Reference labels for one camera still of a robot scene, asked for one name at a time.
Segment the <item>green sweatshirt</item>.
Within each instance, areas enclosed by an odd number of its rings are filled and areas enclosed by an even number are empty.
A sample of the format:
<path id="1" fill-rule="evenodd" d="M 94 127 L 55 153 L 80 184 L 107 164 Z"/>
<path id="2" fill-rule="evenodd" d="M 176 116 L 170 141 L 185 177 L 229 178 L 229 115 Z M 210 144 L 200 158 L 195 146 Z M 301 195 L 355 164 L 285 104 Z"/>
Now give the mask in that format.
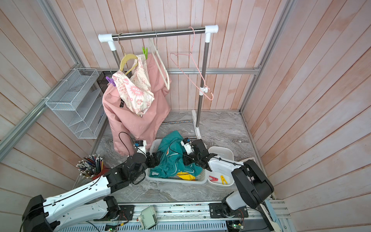
<path id="1" fill-rule="evenodd" d="M 158 166 L 151 168 L 150 177 L 170 178 L 177 176 L 178 172 L 187 172 L 197 177 L 203 171 L 195 163 L 184 164 L 183 159 L 187 158 L 187 153 L 181 145 L 183 139 L 178 131 L 173 131 L 161 140 L 157 150 L 160 163 Z"/>

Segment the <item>yellow jacket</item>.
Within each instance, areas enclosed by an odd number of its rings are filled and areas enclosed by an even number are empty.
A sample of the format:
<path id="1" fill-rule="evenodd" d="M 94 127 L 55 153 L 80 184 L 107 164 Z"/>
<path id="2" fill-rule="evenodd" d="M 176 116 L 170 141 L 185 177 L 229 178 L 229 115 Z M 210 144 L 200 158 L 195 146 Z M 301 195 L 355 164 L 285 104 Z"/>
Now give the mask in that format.
<path id="1" fill-rule="evenodd" d="M 187 172 L 178 172 L 177 176 L 181 178 L 182 180 L 186 180 L 186 181 L 194 181 L 196 179 L 195 176 Z"/>

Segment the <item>pink jacket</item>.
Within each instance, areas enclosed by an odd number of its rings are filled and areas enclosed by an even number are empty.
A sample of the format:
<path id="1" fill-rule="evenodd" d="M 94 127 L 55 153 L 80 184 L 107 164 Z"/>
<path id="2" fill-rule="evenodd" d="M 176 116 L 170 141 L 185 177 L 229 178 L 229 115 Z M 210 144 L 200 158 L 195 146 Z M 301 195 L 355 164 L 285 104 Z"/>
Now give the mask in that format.
<path id="1" fill-rule="evenodd" d="M 154 101 L 144 115 L 139 116 L 130 111 L 115 85 L 108 85 L 102 99 L 112 131 L 114 149 L 122 156 L 134 153 L 129 135 L 135 137 L 136 140 L 146 140 L 146 148 L 150 148 L 160 125 L 171 109 L 166 100 L 169 90 L 165 86 L 155 57 L 149 54 L 148 59 L 145 59 L 144 55 L 140 55 L 139 60 L 146 61 L 150 90 L 154 94 Z"/>

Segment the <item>red clothespin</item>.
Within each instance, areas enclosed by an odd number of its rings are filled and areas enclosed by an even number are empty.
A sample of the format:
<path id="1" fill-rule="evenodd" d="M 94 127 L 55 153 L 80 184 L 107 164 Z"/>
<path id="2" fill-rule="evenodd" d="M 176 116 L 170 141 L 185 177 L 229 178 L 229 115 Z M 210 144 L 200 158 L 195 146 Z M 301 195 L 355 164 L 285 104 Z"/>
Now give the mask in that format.
<path id="1" fill-rule="evenodd" d="M 211 182 L 217 182 L 217 181 L 218 181 L 218 178 L 213 177 L 213 176 L 209 176 L 209 180 L 210 180 Z"/>

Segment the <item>yellow clothespin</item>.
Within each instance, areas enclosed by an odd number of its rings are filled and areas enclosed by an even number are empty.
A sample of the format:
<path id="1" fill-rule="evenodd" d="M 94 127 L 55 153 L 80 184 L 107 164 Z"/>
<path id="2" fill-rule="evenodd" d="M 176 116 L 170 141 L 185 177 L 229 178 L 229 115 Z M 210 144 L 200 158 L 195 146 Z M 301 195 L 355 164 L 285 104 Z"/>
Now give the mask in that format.
<path id="1" fill-rule="evenodd" d="M 228 182 L 226 181 L 225 177 L 223 175 L 220 176 L 222 185 L 227 185 Z"/>

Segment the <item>floral pink white garment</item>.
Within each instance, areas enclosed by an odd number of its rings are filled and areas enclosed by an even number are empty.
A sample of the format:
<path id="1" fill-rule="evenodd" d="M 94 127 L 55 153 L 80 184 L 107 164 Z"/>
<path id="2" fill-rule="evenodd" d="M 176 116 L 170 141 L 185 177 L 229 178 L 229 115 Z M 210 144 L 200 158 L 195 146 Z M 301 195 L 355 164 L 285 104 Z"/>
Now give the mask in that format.
<path id="1" fill-rule="evenodd" d="M 129 70 L 132 76 L 128 77 L 124 72 L 124 65 L 130 60 L 134 60 L 134 64 Z M 145 55 L 125 55 L 119 70 L 113 74 L 113 80 L 127 108 L 142 117 L 155 99 L 151 91 Z"/>

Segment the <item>white hanger with metal hook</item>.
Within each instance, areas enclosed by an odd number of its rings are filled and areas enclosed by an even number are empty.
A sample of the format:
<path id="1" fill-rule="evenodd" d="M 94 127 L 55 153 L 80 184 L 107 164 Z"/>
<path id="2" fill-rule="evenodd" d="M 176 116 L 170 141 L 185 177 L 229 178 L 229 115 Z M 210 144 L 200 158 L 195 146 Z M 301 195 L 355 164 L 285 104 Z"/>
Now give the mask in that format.
<path id="1" fill-rule="evenodd" d="M 163 79 L 163 82 L 165 84 L 165 87 L 167 90 L 170 89 L 170 77 L 169 77 L 169 74 L 166 70 L 166 67 L 160 57 L 160 54 L 158 52 L 158 49 L 157 47 L 155 46 L 155 41 L 153 38 L 149 38 L 149 49 L 150 49 L 150 52 L 152 54 L 152 56 L 154 57 L 154 61 L 155 61 L 155 64 L 159 70 L 159 74 L 160 76 L 162 77 Z"/>

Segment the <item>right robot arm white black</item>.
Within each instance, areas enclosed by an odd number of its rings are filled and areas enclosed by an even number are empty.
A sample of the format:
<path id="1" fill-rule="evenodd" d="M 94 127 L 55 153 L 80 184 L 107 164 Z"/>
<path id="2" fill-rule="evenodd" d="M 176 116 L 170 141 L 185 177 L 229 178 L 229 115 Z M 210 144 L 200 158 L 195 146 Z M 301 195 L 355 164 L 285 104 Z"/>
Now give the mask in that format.
<path id="1" fill-rule="evenodd" d="M 183 139 L 181 145 L 186 151 L 185 164 L 195 164 L 209 172 L 221 173 L 234 180 L 238 190 L 225 197 L 213 210 L 221 217 L 232 217 L 239 213 L 240 208 L 246 206 L 256 209 L 274 192 L 272 183 L 255 161 L 249 159 L 237 162 L 224 159 L 210 153 L 201 139 L 193 142 Z"/>

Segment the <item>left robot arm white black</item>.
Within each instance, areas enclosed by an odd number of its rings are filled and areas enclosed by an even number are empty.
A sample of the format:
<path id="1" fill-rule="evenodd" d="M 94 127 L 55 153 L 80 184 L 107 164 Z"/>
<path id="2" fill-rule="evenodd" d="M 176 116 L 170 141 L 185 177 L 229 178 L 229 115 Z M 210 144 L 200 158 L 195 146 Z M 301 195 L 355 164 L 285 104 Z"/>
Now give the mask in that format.
<path id="1" fill-rule="evenodd" d="M 155 153 L 135 153 L 83 186 L 53 197 L 33 197 L 22 216 L 22 232 L 58 232 L 89 220 L 111 220 L 120 206 L 112 193 L 130 184 L 139 184 L 147 168 L 159 165 Z"/>

